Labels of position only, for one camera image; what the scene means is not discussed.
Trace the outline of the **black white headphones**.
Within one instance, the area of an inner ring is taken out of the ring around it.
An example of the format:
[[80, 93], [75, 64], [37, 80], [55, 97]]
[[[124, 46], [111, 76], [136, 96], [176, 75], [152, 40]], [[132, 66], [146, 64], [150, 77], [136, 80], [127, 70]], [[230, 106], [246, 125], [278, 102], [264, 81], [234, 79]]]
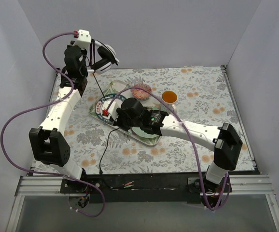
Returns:
[[118, 65], [119, 59], [115, 50], [108, 44], [91, 39], [89, 47], [90, 69], [94, 73], [102, 74], [108, 71], [112, 65]]

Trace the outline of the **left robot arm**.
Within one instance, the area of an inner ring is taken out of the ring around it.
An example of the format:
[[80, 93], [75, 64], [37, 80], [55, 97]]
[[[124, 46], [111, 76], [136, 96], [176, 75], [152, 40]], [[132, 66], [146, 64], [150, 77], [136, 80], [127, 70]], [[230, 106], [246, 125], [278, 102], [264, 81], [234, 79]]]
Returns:
[[53, 105], [37, 129], [30, 130], [29, 140], [35, 160], [52, 166], [60, 174], [72, 177], [72, 189], [77, 193], [83, 193], [87, 190], [88, 182], [81, 177], [82, 168], [70, 158], [70, 146], [63, 133], [87, 85], [88, 71], [85, 63], [87, 51], [78, 46], [68, 45], [64, 55], [65, 70], [67, 77], [74, 84], [74, 90], [71, 90], [71, 83], [67, 79], [61, 79], [56, 99], [58, 103]]

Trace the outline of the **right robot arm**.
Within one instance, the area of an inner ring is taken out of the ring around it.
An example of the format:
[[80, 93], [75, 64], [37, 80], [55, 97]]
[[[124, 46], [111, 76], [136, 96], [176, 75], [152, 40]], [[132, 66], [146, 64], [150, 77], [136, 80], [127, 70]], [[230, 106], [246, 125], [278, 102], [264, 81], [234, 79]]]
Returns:
[[189, 121], [182, 122], [173, 114], [144, 107], [135, 98], [128, 98], [120, 105], [113, 102], [109, 114], [113, 125], [124, 131], [140, 128], [147, 134], [194, 141], [213, 151], [213, 162], [203, 180], [204, 188], [209, 192], [220, 188], [224, 175], [236, 169], [243, 142], [229, 123], [216, 127]]

